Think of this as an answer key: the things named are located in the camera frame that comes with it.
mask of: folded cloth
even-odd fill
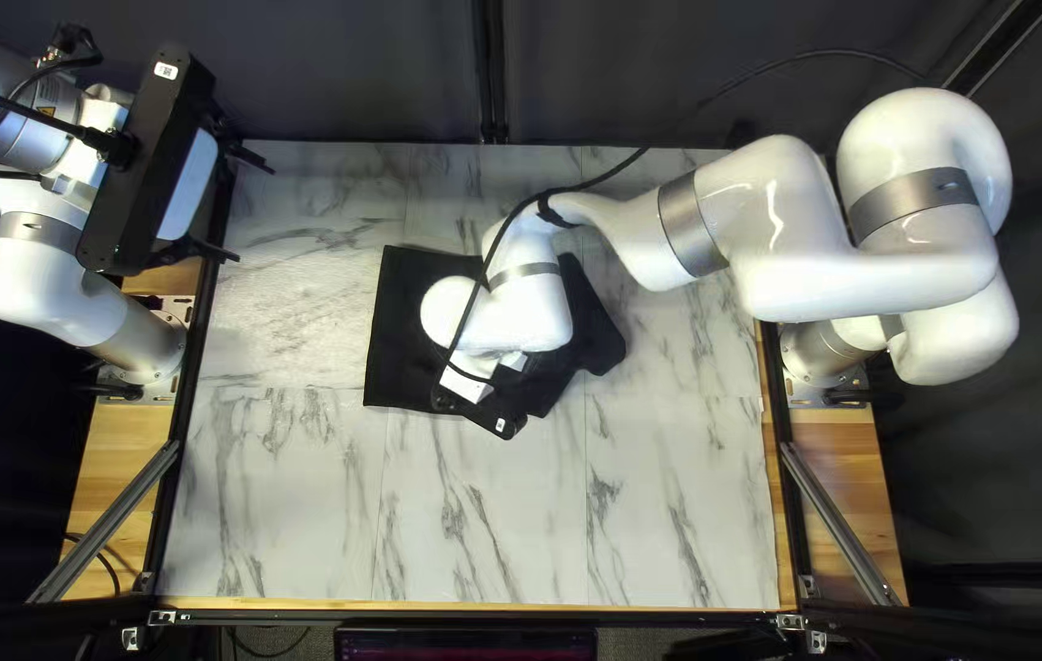
[[[578,260],[563,254],[557,262],[574,320],[571,341],[551,352],[526,353],[522,371],[496,368],[493,393],[474,405],[454,394],[433,392],[445,350],[427,337],[419,308],[427,290],[441,278],[478,278],[480,258],[386,246],[370,323],[363,403],[464,415],[499,437],[511,438],[525,425],[526,414],[544,417],[549,413],[578,369],[605,374],[627,354],[627,342],[590,287]]]

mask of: qr code label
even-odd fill
[[[167,80],[174,80],[177,78],[177,68],[174,65],[158,63],[154,65],[154,75],[160,75]]]

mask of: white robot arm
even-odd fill
[[[50,51],[41,64],[57,55]],[[32,71],[32,64],[0,48],[0,96],[11,94]],[[132,97],[102,84],[81,91],[68,76],[51,73],[18,101],[106,131],[124,127]],[[217,158],[216,139],[198,129],[159,238],[187,232]],[[108,165],[81,140],[16,113],[0,121],[0,165],[40,175],[39,181],[0,178],[0,319],[86,349],[120,367],[127,383],[170,377],[181,362],[182,330],[74,256]]]
[[[813,386],[890,349],[915,385],[951,383],[1007,350],[1018,316],[998,267],[994,234],[1007,216],[1012,170],[994,123],[941,90],[873,101],[837,155],[848,210],[805,143],[774,136],[627,202],[555,194],[567,222],[599,228],[643,287],[670,290],[729,268],[755,318],[791,322],[788,370]],[[453,364],[488,377],[524,352],[562,346],[571,314],[550,238],[561,230],[531,204],[488,265]],[[487,252],[498,223],[483,239]],[[848,227],[851,228],[852,244]],[[473,284],[443,278],[421,307],[425,332],[449,346]],[[446,369],[441,385],[471,401],[485,383]]]

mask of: marble surface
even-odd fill
[[[642,291],[559,234],[628,342],[512,441],[362,406],[383,245],[477,254],[600,147],[249,143],[160,586],[182,595],[776,609],[751,320],[718,274]],[[654,149],[627,199],[717,158]]]

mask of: metal bracket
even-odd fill
[[[142,644],[139,642],[142,637],[142,627],[125,627],[121,630],[121,646],[125,652],[142,652]]]
[[[177,610],[151,610],[146,623],[151,627],[165,627],[177,623]]]
[[[798,576],[798,596],[803,598],[819,598],[819,586],[815,585],[815,577],[810,574]]]
[[[787,386],[787,406],[790,409],[865,409],[865,402],[837,402],[825,403],[823,393],[826,388],[813,386],[804,383],[801,378],[793,376],[786,368],[782,368],[782,377]],[[867,391],[868,372],[865,366],[858,365],[838,377],[840,391]]]
[[[826,634],[823,632],[807,632],[807,653],[823,654],[826,652]]]
[[[774,616],[774,626],[779,632],[804,632],[807,618],[798,613],[778,613]]]
[[[194,319],[194,296],[151,296],[159,298],[162,307],[151,309],[154,315],[158,316],[166,323],[175,326],[182,326],[190,330],[191,321]],[[120,376],[125,374],[125,370],[114,365],[102,365],[97,373],[97,383],[105,386],[125,386]],[[98,396],[99,403],[116,403],[126,406],[174,406],[177,398],[177,382],[182,375],[182,368],[179,367],[168,378],[162,378],[154,383],[147,383],[142,386],[142,396],[135,399],[127,399],[118,395]]]
[[[133,593],[153,593],[154,582],[158,574],[153,571],[142,571],[138,574],[135,581],[132,582],[131,592]]]

